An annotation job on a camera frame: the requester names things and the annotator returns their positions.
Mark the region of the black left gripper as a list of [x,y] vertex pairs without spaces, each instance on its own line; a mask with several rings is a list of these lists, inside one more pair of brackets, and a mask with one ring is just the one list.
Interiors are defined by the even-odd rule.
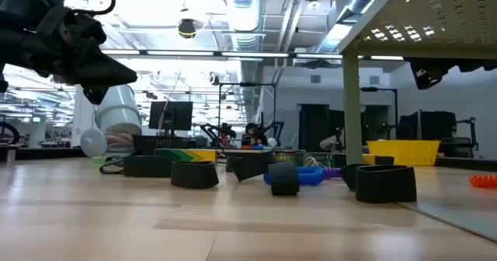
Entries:
[[81,84],[85,98],[100,105],[108,87],[137,81],[136,71],[106,54],[93,53],[93,38],[73,31],[72,9],[64,6],[0,11],[0,65],[59,75],[69,84]]

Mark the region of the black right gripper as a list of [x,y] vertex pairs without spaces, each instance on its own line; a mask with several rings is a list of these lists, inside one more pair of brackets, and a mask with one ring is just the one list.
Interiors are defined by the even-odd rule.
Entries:
[[[455,65],[455,61],[443,58],[410,58],[409,64],[417,89],[426,90],[440,83],[443,76]],[[497,61],[465,61],[458,65],[461,72],[497,69]]]

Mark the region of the black band with thin loop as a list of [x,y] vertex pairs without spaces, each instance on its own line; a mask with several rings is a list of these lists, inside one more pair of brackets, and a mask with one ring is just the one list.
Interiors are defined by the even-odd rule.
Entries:
[[111,158],[99,168],[99,171],[103,175],[170,178],[172,160],[157,155],[128,155],[123,158]]

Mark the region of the yellow green Crayola crayon box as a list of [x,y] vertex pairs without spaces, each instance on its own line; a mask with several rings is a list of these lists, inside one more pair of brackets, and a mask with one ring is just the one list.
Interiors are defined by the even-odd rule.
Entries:
[[157,148],[155,155],[173,162],[216,162],[217,152],[211,149]]
[[292,162],[296,166],[304,165],[304,151],[274,149],[273,154],[277,162]]
[[297,166],[342,168],[348,164],[345,153],[303,152],[295,158]]

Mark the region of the red spiral coil keychain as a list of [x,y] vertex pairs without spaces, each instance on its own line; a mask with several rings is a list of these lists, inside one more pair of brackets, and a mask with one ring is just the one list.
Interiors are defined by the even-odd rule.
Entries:
[[497,188],[497,175],[473,175],[468,181],[471,186],[477,188]]

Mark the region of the blue spiral coil keychain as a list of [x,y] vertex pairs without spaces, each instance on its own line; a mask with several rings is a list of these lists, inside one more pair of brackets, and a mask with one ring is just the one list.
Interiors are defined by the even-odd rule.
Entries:
[[[323,170],[316,167],[296,167],[299,186],[318,186],[324,181]],[[269,173],[263,175],[263,180],[270,185]]]

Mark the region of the pale green metal desk shelf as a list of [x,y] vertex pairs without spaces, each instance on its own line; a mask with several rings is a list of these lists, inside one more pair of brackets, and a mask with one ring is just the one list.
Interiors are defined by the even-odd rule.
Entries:
[[[359,58],[399,56],[441,59],[497,60],[497,40],[490,39],[488,20],[471,23],[458,19],[449,0],[370,0],[337,48],[342,55],[346,156],[359,158]],[[475,6],[474,0],[457,0],[462,6]]]

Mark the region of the white plastic bucket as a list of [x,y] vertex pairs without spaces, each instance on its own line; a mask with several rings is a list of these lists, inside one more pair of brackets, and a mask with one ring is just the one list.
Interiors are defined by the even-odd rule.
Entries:
[[129,85],[110,87],[96,107],[95,122],[103,133],[141,134],[141,115],[133,89]]

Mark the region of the black background equipment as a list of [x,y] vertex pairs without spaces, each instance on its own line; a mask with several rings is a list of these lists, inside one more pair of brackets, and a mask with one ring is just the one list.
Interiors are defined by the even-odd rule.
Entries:
[[[419,110],[401,116],[394,130],[396,138],[401,140],[440,141],[438,152],[442,156],[474,158],[474,153],[479,150],[475,123],[474,117],[458,120],[452,112]],[[469,137],[457,136],[457,126],[460,124],[468,125]]]

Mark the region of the white round lid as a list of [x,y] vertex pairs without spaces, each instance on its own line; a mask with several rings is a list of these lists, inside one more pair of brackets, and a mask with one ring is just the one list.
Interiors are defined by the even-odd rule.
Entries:
[[99,129],[88,129],[82,133],[80,145],[86,156],[102,156],[107,149],[106,136]]

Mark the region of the clear plastic bag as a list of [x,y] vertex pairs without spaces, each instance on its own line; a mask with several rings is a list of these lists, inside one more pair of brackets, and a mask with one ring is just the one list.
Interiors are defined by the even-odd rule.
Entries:
[[106,152],[108,153],[132,153],[134,149],[133,137],[128,133],[107,132]]

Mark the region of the black mesh basket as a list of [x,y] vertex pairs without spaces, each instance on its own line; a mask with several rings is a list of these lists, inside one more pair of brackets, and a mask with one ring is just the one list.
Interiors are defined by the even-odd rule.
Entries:
[[143,155],[153,155],[158,148],[188,148],[190,139],[184,137],[166,137],[151,135],[132,136],[135,151]]

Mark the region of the black computer monitor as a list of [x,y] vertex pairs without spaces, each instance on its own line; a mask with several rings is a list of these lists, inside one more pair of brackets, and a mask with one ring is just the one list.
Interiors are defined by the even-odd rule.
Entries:
[[177,131],[191,129],[192,118],[193,102],[152,102],[148,127],[175,137]]

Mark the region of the yellow plastic basket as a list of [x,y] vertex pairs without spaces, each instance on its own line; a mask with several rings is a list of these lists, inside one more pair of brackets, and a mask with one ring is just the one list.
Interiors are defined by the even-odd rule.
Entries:
[[367,146],[372,155],[393,157],[395,165],[433,166],[440,141],[368,141]]

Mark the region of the dark background cabinet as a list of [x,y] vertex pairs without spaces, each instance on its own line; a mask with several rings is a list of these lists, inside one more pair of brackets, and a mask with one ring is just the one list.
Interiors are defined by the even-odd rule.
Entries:
[[301,104],[299,112],[298,148],[307,152],[330,152],[332,145],[322,141],[335,135],[345,125],[344,112],[331,110],[324,104]]

